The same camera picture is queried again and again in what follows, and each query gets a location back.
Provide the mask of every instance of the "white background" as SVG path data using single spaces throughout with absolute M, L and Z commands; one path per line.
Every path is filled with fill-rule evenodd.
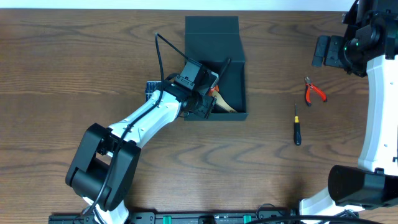
M 0 8 L 348 11 L 354 0 L 0 0 Z

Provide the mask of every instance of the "yellow and black screwdriver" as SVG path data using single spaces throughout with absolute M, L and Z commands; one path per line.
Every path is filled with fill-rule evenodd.
M 294 104 L 294 144 L 296 146 L 301 145 L 301 132 L 300 132 L 300 122 L 299 122 L 299 116 L 297 116 L 297 104 Z

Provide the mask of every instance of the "red pliers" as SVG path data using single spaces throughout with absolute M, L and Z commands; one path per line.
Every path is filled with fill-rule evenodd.
M 316 87 L 314 84 L 312 84 L 311 79 L 309 77 L 305 77 L 304 80 L 305 80 L 305 103 L 307 104 L 307 106 L 311 106 L 310 89 L 315 90 L 315 92 L 322 97 L 323 102 L 328 101 L 326 94 L 322 90 L 318 89 L 318 87 Z

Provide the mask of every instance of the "open box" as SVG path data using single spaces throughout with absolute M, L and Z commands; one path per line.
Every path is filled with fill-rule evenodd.
M 242 121 L 246 111 L 244 84 L 244 54 L 239 37 L 237 16 L 185 18 L 185 54 L 218 73 L 225 61 L 231 63 L 218 82 L 219 93 L 237 113 L 229 113 L 215 105 L 208 119 L 185 113 L 186 121 Z

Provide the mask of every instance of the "wood grain surface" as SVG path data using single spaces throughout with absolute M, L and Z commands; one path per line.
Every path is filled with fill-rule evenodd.
M 335 164 L 356 166 L 368 79 L 312 68 L 318 35 L 342 35 L 338 12 L 0 10 L 0 223 L 46 223 L 85 202 L 65 174 L 86 128 L 140 107 L 158 80 L 154 33 L 184 47 L 185 16 L 239 16 L 249 116 L 176 120 L 142 151 L 129 208 L 166 211 L 294 207 L 326 187 Z M 183 60 L 161 43 L 166 73 Z M 305 76 L 328 95 L 303 100 Z M 302 145 L 293 144 L 294 103 Z M 361 213 L 398 221 L 397 208 Z

